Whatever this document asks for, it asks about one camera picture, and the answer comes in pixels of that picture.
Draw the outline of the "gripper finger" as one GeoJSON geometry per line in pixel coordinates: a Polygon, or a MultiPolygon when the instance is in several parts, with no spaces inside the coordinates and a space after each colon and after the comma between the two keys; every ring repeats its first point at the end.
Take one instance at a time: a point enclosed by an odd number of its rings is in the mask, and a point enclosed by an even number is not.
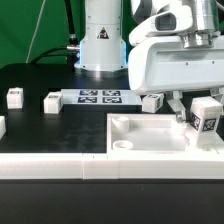
{"type": "Polygon", "coordinates": [[[224,106],[224,87],[212,88],[210,90],[210,95],[219,103],[224,106]]]}
{"type": "Polygon", "coordinates": [[[186,121],[186,109],[181,102],[182,98],[183,95],[181,91],[172,91],[167,93],[167,103],[174,111],[177,122],[186,121]]]}

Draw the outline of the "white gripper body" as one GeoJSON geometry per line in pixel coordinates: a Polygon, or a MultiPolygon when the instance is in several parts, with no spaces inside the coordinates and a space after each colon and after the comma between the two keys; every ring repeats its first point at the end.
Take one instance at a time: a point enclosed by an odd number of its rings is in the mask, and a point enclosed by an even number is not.
{"type": "Polygon", "coordinates": [[[179,36],[151,37],[129,54],[130,89],[138,95],[224,86],[224,36],[212,48],[184,49],[179,36]]]}

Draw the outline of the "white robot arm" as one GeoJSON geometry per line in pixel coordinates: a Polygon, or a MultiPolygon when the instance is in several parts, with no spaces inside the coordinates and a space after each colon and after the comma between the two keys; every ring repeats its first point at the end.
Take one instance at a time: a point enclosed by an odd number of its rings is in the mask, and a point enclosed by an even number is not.
{"type": "Polygon", "coordinates": [[[131,0],[137,26],[129,34],[128,54],[121,38],[121,0],[85,0],[85,10],[80,69],[99,76],[126,65],[130,89],[138,95],[170,93],[181,120],[184,92],[209,90],[224,106],[224,35],[216,0],[131,0]]]}

